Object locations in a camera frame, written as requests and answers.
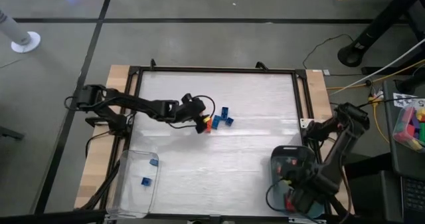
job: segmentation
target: wooden board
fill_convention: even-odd
[[[126,87],[128,77],[128,65],[112,65],[106,87],[115,88],[123,92]],[[326,120],[332,117],[332,111],[329,104],[329,99],[326,91],[325,80],[320,70],[307,70],[307,83],[311,104],[313,107],[313,114],[316,120]],[[131,82],[130,94],[134,94],[136,78]],[[304,118],[307,118],[307,106],[305,104],[305,96],[303,93],[303,84],[298,80],[299,95],[301,98],[301,107],[303,110]],[[112,108],[114,111],[119,112],[118,107]],[[98,126],[94,129],[93,135],[100,134],[108,130],[107,126]],[[100,187],[106,176],[106,170],[112,150],[113,136],[105,135],[101,138],[93,140],[90,144],[86,165],[82,174],[80,188],[76,197],[74,206],[83,206],[90,197]],[[331,149],[333,143],[326,142],[321,150],[322,157],[326,157]],[[121,154],[122,148],[119,149],[118,155]],[[345,189],[341,188],[340,193],[337,195],[343,205],[347,208],[347,193]]]

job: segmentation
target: concrete floor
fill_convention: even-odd
[[[275,18],[372,19],[390,0],[111,0],[106,18]],[[0,0],[0,8],[18,18],[94,18],[104,0]],[[104,84],[111,64],[303,68],[302,60],[323,40],[347,33],[355,38],[366,25],[253,23],[108,23],[103,24],[94,53],[88,51],[95,23],[25,23],[41,46],[17,55],[6,37],[0,39],[0,125],[24,133],[20,142],[0,140],[0,216],[33,211],[43,177],[64,120],[63,99],[72,95],[84,61],[87,84]],[[323,45],[306,62],[331,74],[359,74],[337,60],[347,37]],[[369,50],[362,66],[382,66],[417,43],[410,28],[395,25]],[[343,86],[363,76],[327,76],[328,86]],[[368,89],[352,89],[331,97],[354,104],[367,100]],[[384,127],[383,106],[379,122]],[[92,128],[77,114],[70,129],[46,211],[73,208],[82,170],[84,145]],[[355,152],[375,156],[388,151],[375,125]]]

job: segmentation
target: blue block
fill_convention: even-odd
[[[411,122],[412,122],[412,125],[414,126],[415,129],[420,129],[419,120],[416,117],[416,115],[412,115]]]
[[[222,107],[221,108],[221,118],[223,120],[227,119],[227,115],[228,115],[228,108],[227,107]]]
[[[141,184],[144,185],[144,186],[146,186],[146,187],[149,187],[151,185],[151,182],[152,182],[152,179],[147,178],[147,177],[144,177],[141,180]]]
[[[214,119],[212,119],[211,128],[217,129],[218,124],[220,123],[221,117],[218,115],[214,115]]]
[[[232,126],[233,121],[234,121],[233,118],[227,118],[226,119],[226,125],[227,126]]]
[[[153,165],[153,166],[155,166],[155,167],[157,167],[158,166],[158,160],[156,160],[156,159],[151,159],[151,161],[149,161],[149,163],[151,164],[151,165]]]

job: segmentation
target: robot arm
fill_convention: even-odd
[[[345,103],[335,109],[336,116],[323,123],[311,122],[303,132],[304,139],[324,141],[331,132],[337,132],[338,138],[322,164],[310,163],[297,170],[296,175],[284,179],[291,181],[294,191],[289,199],[295,209],[308,213],[314,201],[323,203],[330,200],[339,191],[342,181],[343,162],[357,143],[357,140],[369,129],[367,113],[356,106]]]
[[[127,117],[116,114],[109,106],[120,106],[137,112],[143,112],[158,122],[174,124],[195,121],[196,130],[200,134],[207,128],[202,116],[205,105],[199,98],[190,94],[182,97],[182,104],[177,100],[145,100],[119,92],[102,85],[86,85],[76,99],[77,111],[93,111],[98,118],[87,118],[86,121],[94,126],[96,122],[106,121],[113,135],[125,136],[129,132]]]

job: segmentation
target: clear plastic container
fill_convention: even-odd
[[[425,100],[414,100],[400,111],[392,136],[398,143],[425,154]]]
[[[158,166],[152,165],[151,160],[157,160]],[[113,194],[106,207],[107,219],[143,218],[149,213],[159,165],[158,155],[152,152],[122,153],[120,168],[111,185]],[[142,180],[149,180],[150,184],[142,183]]]

